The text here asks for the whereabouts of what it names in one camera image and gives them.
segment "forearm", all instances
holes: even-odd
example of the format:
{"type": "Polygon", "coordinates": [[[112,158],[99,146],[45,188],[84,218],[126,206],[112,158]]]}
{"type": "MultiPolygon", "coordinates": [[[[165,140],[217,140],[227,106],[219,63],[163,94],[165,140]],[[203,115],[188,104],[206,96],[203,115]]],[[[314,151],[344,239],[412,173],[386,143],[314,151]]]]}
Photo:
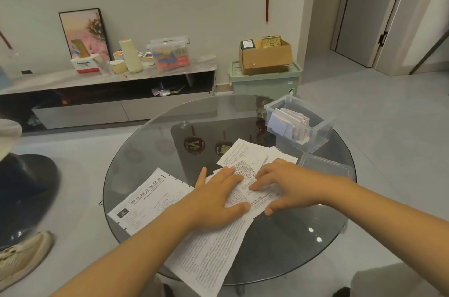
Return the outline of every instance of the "forearm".
{"type": "Polygon", "coordinates": [[[190,232],[187,218],[173,205],[70,280],[53,296],[139,295],[157,269],[190,232]]]}
{"type": "Polygon", "coordinates": [[[362,227],[449,296],[449,222],[342,180],[326,204],[362,227]]]}

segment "brown cardboard box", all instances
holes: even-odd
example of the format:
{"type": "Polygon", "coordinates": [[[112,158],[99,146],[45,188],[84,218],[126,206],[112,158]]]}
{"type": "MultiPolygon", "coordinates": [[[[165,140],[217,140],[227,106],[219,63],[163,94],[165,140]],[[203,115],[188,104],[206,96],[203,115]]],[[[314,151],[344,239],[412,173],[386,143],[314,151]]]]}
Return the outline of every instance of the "brown cardboard box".
{"type": "Polygon", "coordinates": [[[239,45],[240,65],[244,75],[279,73],[293,63],[291,45],[284,41],[280,47],[262,48],[262,40],[254,41],[255,48],[242,50],[239,45]]]}

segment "floral painting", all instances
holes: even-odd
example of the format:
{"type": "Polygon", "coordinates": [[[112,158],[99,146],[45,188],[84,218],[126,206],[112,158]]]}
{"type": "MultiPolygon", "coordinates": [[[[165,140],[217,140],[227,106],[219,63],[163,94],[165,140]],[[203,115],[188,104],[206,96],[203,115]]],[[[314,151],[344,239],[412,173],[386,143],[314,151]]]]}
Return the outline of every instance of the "floral painting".
{"type": "Polygon", "coordinates": [[[79,41],[82,41],[81,46],[84,44],[89,54],[100,54],[104,61],[111,60],[100,9],[60,12],[59,17],[72,58],[80,57],[79,41]]]}

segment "white vase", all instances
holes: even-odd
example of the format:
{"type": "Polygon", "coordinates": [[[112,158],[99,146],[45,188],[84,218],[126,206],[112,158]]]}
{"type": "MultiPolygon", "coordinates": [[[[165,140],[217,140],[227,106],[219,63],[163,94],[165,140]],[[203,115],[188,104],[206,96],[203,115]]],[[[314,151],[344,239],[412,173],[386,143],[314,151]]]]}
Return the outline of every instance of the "white vase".
{"type": "Polygon", "coordinates": [[[142,62],[138,56],[138,52],[134,48],[131,39],[123,39],[120,46],[125,57],[125,63],[130,73],[138,73],[143,70],[142,62]]]}

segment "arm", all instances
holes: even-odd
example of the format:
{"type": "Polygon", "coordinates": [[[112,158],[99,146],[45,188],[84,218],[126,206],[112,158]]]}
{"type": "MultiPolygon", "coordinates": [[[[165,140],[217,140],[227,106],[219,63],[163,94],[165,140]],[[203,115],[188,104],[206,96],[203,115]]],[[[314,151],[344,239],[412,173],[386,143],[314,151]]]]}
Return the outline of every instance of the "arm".
{"type": "Polygon", "coordinates": [[[284,197],[265,214],[278,209],[330,206],[354,221],[419,275],[449,296],[449,222],[385,198],[348,178],[325,175],[277,159],[265,165],[250,189],[274,182],[284,197]]]}
{"type": "Polygon", "coordinates": [[[234,172],[235,168],[225,167],[205,185],[203,168],[193,192],[87,267],[53,297],[138,296],[189,232],[222,227],[250,210],[247,203],[225,208],[229,192],[243,179],[234,172]]]}

